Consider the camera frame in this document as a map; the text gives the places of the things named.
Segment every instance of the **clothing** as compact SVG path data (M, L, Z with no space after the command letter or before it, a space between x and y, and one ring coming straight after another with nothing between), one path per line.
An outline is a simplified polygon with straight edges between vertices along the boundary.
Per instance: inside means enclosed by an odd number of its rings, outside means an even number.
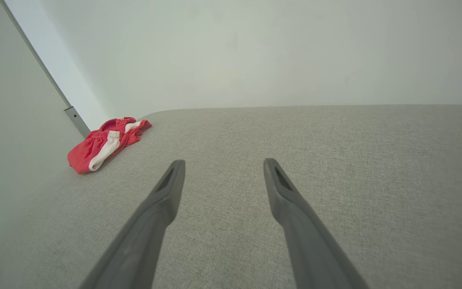
M94 172L106 159L139 141L142 129L151 126L148 121L136 121L133 117L110 119L67 154L69 165L78 174Z

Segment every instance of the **white stripe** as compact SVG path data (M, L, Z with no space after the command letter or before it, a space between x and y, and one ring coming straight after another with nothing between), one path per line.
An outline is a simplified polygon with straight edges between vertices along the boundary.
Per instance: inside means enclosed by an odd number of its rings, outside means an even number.
M88 163L89 170L92 172L97 171L97 169L99 169L99 167L103 164L104 160L119 148L119 135L120 133L117 130L110 130L106 143L103 145L99 153Z
M128 123L126 125L126 127L124 128L124 133L127 133L129 132L131 129L133 128L136 128L137 126L139 126L141 123L141 121L137 121L137 122L134 122L134 123Z

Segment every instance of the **fabric texture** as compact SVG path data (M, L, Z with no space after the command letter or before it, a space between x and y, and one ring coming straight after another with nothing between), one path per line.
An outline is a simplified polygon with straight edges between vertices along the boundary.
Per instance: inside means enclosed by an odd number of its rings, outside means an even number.
M94 130L68 154L69 165L78 174L94 172L105 161L118 154L123 148L140 140L142 130L152 125L136 121L133 117L110 119L99 130Z
M0 289L75 289L170 163L179 211L154 288L294 288L270 212L279 161L372 289L462 289L462 106L171 110L96 174L72 169L0 228Z

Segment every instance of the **white wall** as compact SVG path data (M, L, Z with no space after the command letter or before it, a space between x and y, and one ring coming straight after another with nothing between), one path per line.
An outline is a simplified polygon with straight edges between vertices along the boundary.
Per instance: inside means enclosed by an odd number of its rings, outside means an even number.
M0 224L83 137L0 4Z
M41 0L109 115L462 104L462 0Z

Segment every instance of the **gray fabric surface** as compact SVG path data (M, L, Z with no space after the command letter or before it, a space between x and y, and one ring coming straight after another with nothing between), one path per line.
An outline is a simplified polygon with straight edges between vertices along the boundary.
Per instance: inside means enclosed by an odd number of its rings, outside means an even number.
M172 110L98 172L66 169L0 230L0 288L76 288L174 159L155 288L293 288L262 161L279 161L373 289L462 289L462 106Z

